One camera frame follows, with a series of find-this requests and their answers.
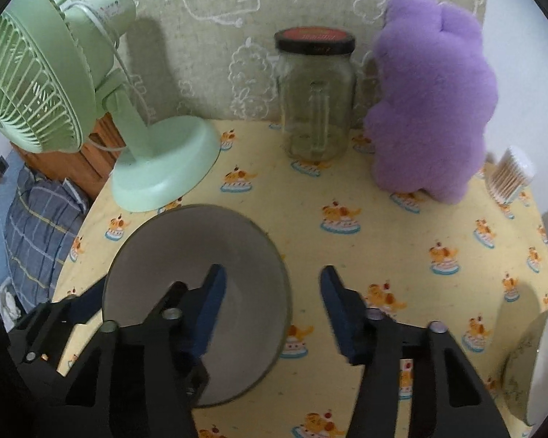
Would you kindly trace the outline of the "green desk fan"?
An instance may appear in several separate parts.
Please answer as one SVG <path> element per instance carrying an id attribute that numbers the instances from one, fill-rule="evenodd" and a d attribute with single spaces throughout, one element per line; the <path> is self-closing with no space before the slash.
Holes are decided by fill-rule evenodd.
<path id="1" fill-rule="evenodd" d="M 11 0 L 0 15 L 0 132 L 28 152 L 78 152 L 111 115 L 125 142 L 114 202 L 147 212 L 195 188 L 221 143 L 198 117 L 142 120 L 118 53 L 135 17 L 133 0 Z"/>

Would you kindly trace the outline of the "glass jar black lid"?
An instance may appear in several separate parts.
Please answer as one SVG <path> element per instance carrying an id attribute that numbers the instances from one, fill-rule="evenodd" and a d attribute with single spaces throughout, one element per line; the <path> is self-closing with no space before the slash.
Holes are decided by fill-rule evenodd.
<path id="1" fill-rule="evenodd" d="M 306 26 L 281 30 L 274 42 L 285 151 L 304 162 L 341 156 L 348 145 L 355 97 L 350 60 L 355 37 L 341 29 Z"/>

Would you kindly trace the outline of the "large floral ceramic bowl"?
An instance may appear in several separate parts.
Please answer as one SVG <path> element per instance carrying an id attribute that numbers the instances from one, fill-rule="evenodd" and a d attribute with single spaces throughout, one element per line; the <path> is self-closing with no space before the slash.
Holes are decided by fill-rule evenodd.
<path id="1" fill-rule="evenodd" d="M 548 416 L 548 310 L 540 314 L 509 354 L 502 392 L 510 413 L 529 426 Z"/>

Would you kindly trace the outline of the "orange wooden chair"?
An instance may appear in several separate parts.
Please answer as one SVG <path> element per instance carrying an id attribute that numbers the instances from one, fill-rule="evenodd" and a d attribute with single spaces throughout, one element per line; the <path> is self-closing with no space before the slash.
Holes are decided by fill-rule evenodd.
<path id="1" fill-rule="evenodd" d="M 78 152 L 31 153 L 16 145 L 12 147 L 30 168 L 40 171 L 51 180 L 63 181 L 68 178 L 94 201 L 107 183 L 119 152 L 102 150 L 92 145 L 92 141 L 105 148 L 125 146 L 111 114 L 107 113 L 97 120 L 88 142 Z"/>

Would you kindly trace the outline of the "white crumpled cloth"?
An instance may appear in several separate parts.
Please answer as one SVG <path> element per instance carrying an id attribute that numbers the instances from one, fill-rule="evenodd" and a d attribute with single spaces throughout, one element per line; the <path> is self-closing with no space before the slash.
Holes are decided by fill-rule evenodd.
<path id="1" fill-rule="evenodd" d="M 11 279 L 4 280 L 0 285 L 0 314 L 4 328 L 8 332 L 22 317 L 22 309 L 18 305 Z"/>

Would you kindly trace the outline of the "blue plaid cloth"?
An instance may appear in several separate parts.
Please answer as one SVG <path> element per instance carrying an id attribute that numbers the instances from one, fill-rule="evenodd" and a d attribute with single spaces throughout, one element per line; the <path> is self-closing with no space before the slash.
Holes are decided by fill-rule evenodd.
<path id="1" fill-rule="evenodd" d="M 53 181 L 7 157 L 0 183 L 0 285 L 6 280 L 24 311 L 51 301 L 91 201 L 73 181 Z"/>

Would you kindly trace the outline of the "cotton swab container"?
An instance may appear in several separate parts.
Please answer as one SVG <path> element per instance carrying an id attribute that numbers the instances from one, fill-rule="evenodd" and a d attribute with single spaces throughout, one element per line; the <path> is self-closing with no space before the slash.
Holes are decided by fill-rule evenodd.
<path id="1" fill-rule="evenodd" d="M 510 145 L 486 177 L 486 186 L 498 205 L 509 205 L 530 185 L 537 174 L 530 156 L 516 145 Z"/>

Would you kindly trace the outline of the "yellow patterned tablecloth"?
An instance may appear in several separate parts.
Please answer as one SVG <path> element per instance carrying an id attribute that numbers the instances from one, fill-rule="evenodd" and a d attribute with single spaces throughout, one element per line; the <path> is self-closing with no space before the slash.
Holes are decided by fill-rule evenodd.
<path id="1" fill-rule="evenodd" d="M 153 240 L 169 260 L 189 258 L 171 226 L 181 209 L 212 204 L 240 212 L 276 245 L 292 287 L 291 334 L 282 358 L 252 391 L 195 413 L 205 437 L 341 437 L 359 368 L 334 342 L 320 297 L 320 270 L 397 321 L 446 324 L 485 382 L 503 399 L 502 367 L 548 308 L 548 246 L 533 198 L 500 208 L 474 177 L 463 201 L 391 195 L 372 182 L 371 144 L 353 135 L 340 159 L 305 167 L 282 151 L 267 122 L 218 121 L 222 149 L 196 188 L 151 213 Z"/>

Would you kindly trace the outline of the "purple plush toy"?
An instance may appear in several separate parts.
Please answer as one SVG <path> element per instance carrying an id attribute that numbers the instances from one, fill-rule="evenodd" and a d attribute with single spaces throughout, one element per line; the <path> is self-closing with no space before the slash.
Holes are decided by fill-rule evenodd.
<path id="1" fill-rule="evenodd" d="M 375 183 L 459 203 L 484 164 L 485 128 L 498 103 L 480 23 L 448 2 L 388 0 L 373 59 L 382 98 L 364 132 L 375 147 Z"/>

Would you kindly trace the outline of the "green cartoon mat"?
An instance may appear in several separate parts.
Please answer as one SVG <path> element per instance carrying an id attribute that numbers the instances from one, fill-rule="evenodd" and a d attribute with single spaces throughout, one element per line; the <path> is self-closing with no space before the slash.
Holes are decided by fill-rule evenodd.
<path id="1" fill-rule="evenodd" d="M 441 0 L 477 18 L 487 0 Z M 372 42 L 387 0 L 133 0 L 135 22 L 119 52 L 139 92 L 146 121 L 279 117 L 274 36 L 299 26 L 327 26 L 355 36 L 355 121 L 380 98 Z"/>

